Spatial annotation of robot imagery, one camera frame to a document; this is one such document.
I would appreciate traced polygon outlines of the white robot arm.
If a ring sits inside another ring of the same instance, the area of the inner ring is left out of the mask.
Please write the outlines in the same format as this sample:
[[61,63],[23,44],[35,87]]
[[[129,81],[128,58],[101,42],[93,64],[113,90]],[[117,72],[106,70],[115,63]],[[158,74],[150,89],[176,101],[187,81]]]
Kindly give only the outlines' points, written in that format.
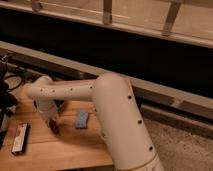
[[42,76],[26,94],[45,121],[57,115],[57,100],[91,101],[117,171],[165,171],[124,77],[104,73],[91,80],[60,82]]

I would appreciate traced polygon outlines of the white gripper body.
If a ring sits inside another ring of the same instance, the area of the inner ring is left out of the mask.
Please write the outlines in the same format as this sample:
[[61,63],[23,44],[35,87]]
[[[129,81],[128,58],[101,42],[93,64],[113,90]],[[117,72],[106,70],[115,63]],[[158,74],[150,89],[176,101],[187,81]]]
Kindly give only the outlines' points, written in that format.
[[58,116],[58,108],[54,101],[35,101],[37,113],[43,120],[56,118]]

